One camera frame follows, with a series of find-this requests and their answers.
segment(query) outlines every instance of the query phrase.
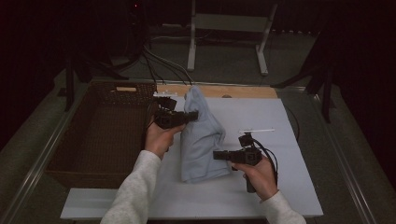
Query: wooden plank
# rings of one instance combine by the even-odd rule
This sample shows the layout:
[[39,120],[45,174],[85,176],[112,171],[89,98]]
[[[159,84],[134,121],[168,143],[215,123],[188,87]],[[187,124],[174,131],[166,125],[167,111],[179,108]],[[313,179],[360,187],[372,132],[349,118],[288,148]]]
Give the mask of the wooden plank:
[[[248,86],[214,86],[198,85],[205,97],[228,97],[233,98],[277,98],[276,91],[270,87],[248,87]],[[178,96],[190,89],[185,85],[158,85],[158,92],[176,92]]]

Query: black cable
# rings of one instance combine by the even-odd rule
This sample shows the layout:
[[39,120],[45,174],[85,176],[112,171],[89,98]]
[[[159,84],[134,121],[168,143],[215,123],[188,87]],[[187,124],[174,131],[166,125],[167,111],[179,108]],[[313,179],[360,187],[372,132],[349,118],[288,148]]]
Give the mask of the black cable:
[[154,67],[151,65],[151,63],[150,63],[150,61],[149,61],[149,58],[148,58],[145,54],[142,54],[142,55],[143,55],[143,57],[146,59],[147,66],[148,66],[148,70],[149,70],[149,73],[150,73],[151,78],[152,78],[152,80],[154,81],[154,83],[157,85],[157,80],[155,79],[155,77],[158,77],[159,79],[161,79],[161,80],[163,81],[163,83],[165,83],[165,81],[163,80],[163,78],[160,77],[160,76],[157,74],[157,72],[155,71]]
[[144,55],[143,57],[146,59],[147,63],[142,63],[142,62],[140,62],[140,63],[142,63],[143,65],[146,65],[148,67],[148,69],[149,69],[149,71],[151,73],[151,76],[155,76],[155,77],[159,78],[163,82],[163,85],[166,85],[165,80],[163,79],[163,77],[158,75],[158,73],[155,70],[154,66],[148,61],[149,58],[146,55]]
[[130,67],[130,66],[132,66],[132,65],[134,65],[136,63],[137,63],[137,58],[134,59],[134,60],[129,59],[129,61],[126,62],[126,63],[120,63],[120,64],[117,64],[117,65],[113,65],[113,66],[110,66],[109,68],[111,68],[113,70],[126,69],[126,68],[128,68],[128,67]]
[[145,116],[145,123],[144,123],[145,130],[144,130],[144,131],[146,131],[147,128],[149,127],[149,126],[146,126],[146,125],[147,125],[147,123],[149,122],[149,112],[150,112],[151,106],[152,106],[152,104],[154,104],[154,102],[155,102],[155,100],[152,99],[152,100],[149,102],[149,104],[148,104],[148,109],[147,109],[147,111],[146,111],[146,116]]
[[293,116],[294,120],[296,121],[296,125],[297,125],[296,140],[297,140],[297,142],[298,142],[299,139],[300,139],[300,123],[298,122],[297,117],[294,115],[293,111],[291,111],[290,108],[288,108],[286,105],[285,105],[285,107],[286,107],[287,110],[289,110],[289,112],[290,112],[291,115]]
[[188,79],[189,82],[190,82],[190,85],[192,85],[192,80],[191,80],[190,76],[189,76],[188,74],[185,73],[185,71],[183,71],[183,70],[181,70],[180,68],[178,68],[177,66],[174,66],[173,64],[171,64],[171,63],[165,61],[163,58],[161,58],[161,57],[159,57],[159,56],[157,56],[157,55],[151,53],[150,51],[148,51],[148,50],[146,50],[146,49],[144,49],[144,51],[145,51],[146,53],[148,53],[149,55],[151,55],[152,57],[154,57],[155,59],[157,59],[157,60],[159,60],[159,61],[161,61],[161,62],[163,62],[163,63],[166,63],[168,66],[171,66],[171,67],[173,67],[174,69],[176,69],[177,71],[181,72],[183,75],[185,75],[185,76],[187,77],[187,79]]
[[223,39],[225,39],[226,35],[222,35],[221,33],[226,34],[224,31],[215,31],[213,32],[214,35],[217,35],[215,40],[208,40],[206,39],[207,36],[205,36],[204,38],[200,38],[198,40],[200,40],[199,42],[197,41],[197,45],[198,46],[202,46],[202,45],[233,45],[236,44],[240,41],[244,41],[244,40],[251,40],[251,34],[241,34],[241,36],[237,37],[237,38],[233,38],[233,40],[230,41],[224,41]]
[[92,67],[105,72],[110,77],[113,77],[115,79],[121,79],[121,80],[128,80],[129,79],[128,77],[123,77],[120,74],[116,73],[115,71],[111,70],[110,68],[108,68],[108,67],[102,65],[101,63],[93,60],[87,54],[85,54],[83,52],[80,52],[78,56],[81,57],[85,62],[87,62]]
[[274,155],[273,152],[271,152],[274,155],[274,159],[276,160],[276,167],[274,165],[274,161],[271,158],[270,154],[268,154],[268,151],[270,151],[269,149],[265,148],[259,141],[257,141],[256,139],[253,138],[253,142],[256,143],[257,145],[259,145],[259,148],[262,149],[262,151],[264,152],[265,156],[268,158],[268,160],[271,163],[271,167],[273,169],[273,173],[274,173],[274,179],[275,179],[275,183],[277,184],[277,159],[276,156]]
[[162,61],[155,61],[155,60],[150,59],[150,58],[148,58],[148,59],[151,60],[152,62],[159,63],[160,65],[162,65],[162,66],[164,66],[165,68],[167,68],[169,71],[171,71],[173,74],[175,74],[175,76],[177,76],[178,79],[180,79],[180,80],[183,82],[184,85],[187,86],[187,83],[183,80],[183,78],[181,78],[181,76],[180,76],[177,72],[175,72],[175,71],[171,68],[171,66],[170,66],[169,64],[164,63],[164,62],[162,62]]

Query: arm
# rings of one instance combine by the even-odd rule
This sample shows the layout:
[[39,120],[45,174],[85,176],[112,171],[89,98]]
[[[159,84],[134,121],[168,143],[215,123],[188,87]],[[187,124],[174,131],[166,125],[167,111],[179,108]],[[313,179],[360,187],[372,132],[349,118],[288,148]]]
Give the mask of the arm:
[[134,169],[122,182],[111,208],[101,223],[146,223],[149,216],[149,202],[155,189],[161,159],[173,144],[175,133],[185,125],[163,130],[152,123],[148,127],[145,150],[136,160]]
[[251,184],[262,199],[262,209],[265,217],[271,224],[300,224],[305,219],[291,209],[288,201],[278,190],[271,163],[266,157],[255,166],[234,163],[233,167],[245,172]]
[[160,165],[157,155],[141,151],[134,170],[122,182],[101,223],[146,223]]

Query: table leg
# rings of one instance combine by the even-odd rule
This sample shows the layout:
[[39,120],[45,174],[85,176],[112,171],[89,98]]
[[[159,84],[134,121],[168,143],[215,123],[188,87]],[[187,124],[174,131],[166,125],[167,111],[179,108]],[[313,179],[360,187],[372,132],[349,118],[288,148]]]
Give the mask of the table leg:
[[187,70],[192,72],[194,70],[195,65],[195,0],[191,2],[191,42],[190,42],[190,51],[189,51],[189,60],[187,62]]
[[268,21],[265,25],[265,29],[262,34],[262,42],[260,43],[260,45],[256,46],[256,53],[257,53],[257,59],[259,61],[260,72],[263,76],[268,75],[267,63],[265,62],[263,52],[264,52],[265,43],[267,42],[268,36],[271,31],[271,26],[272,26],[274,16],[276,13],[276,8],[277,8],[277,4],[274,4],[271,8],[270,15],[268,16]]

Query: person's left hand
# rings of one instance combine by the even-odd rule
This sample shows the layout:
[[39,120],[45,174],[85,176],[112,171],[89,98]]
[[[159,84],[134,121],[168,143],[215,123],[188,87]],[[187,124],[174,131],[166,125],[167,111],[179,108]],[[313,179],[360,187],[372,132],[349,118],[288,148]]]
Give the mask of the person's left hand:
[[181,132],[185,127],[186,125],[183,124],[164,130],[152,122],[146,132],[145,150],[154,153],[162,160],[165,152],[173,145],[174,134]]

